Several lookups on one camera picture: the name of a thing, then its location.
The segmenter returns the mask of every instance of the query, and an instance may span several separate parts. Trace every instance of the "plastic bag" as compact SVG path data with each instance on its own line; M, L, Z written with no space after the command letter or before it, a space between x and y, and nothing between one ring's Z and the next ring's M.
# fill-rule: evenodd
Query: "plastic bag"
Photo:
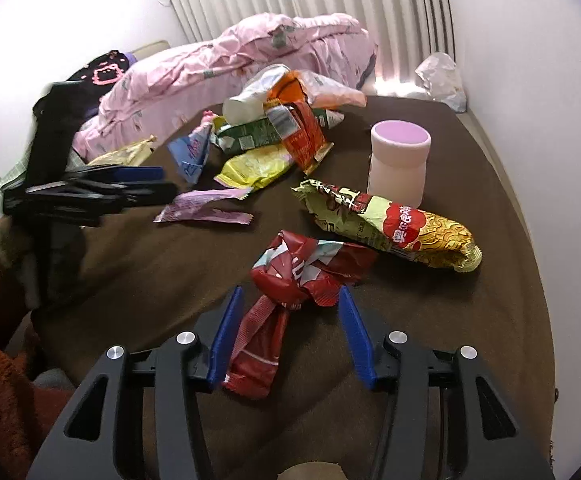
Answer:
M250 271L263 296L242 319L224 387L253 400L267 397L291 312L307 300L334 306L341 286L362 279L377 256L350 242L280 231Z
M366 95L311 70L285 73L268 94L282 103L307 101L312 108L334 108L341 105L366 106Z
M455 112L466 111L466 94L461 86L459 69L451 56L444 52L430 54L415 69L433 101L446 103Z
M226 122L231 126L238 126L263 117L268 92L290 70L280 63L261 69L246 82L241 94L224 101L222 115Z

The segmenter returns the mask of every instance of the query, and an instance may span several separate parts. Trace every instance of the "brown fuzzy blanket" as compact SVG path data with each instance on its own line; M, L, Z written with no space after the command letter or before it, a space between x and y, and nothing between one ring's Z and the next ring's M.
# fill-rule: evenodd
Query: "brown fuzzy blanket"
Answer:
M0 262L0 349L26 315L24 288ZM24 348L13 359L0 350L0 479L24 480L37 450L70 397L70 392L35 387L40 370L38 340L27 330Z

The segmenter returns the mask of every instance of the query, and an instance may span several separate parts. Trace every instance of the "blue wrapper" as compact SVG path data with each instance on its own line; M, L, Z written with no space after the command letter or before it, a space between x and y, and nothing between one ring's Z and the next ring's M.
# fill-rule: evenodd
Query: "blue wrapper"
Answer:
M189 135L168 144L168 151L177 163L177 173L189 184L197 184L208 159L212 124L200 124Z

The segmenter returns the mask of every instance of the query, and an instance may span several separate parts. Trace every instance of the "white plastic bag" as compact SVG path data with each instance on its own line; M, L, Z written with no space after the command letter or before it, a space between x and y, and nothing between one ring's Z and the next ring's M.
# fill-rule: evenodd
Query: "white plastic bag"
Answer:
M444 52L430 54L415 69L433 101L446 103L455 112L466 111L466 94L461 86L459 69L451 56Z
M366 95L355 88L349 88L330 77L296 70L297 79L309 98L311 108L333 108L341 105L366 106Z
M263 117L268 91L290 70L286 65L277 63L261 69L251 77L240 95L224 101L221 113L226 118L226 122L237 126Z

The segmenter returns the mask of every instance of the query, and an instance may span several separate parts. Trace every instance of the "red snack wrapper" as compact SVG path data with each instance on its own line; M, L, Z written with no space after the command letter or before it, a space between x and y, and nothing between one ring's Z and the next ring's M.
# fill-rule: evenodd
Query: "red snack wrapper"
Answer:
M250 399L266 397L290 312L308 299L335 305L341 286L358 281L376 257L372 249L350 242L281 231L251 269L264 295L242 320L224 387Z
M305 174L311 174L333 147L327 142L311 107L297 101L269 108L266 116Z

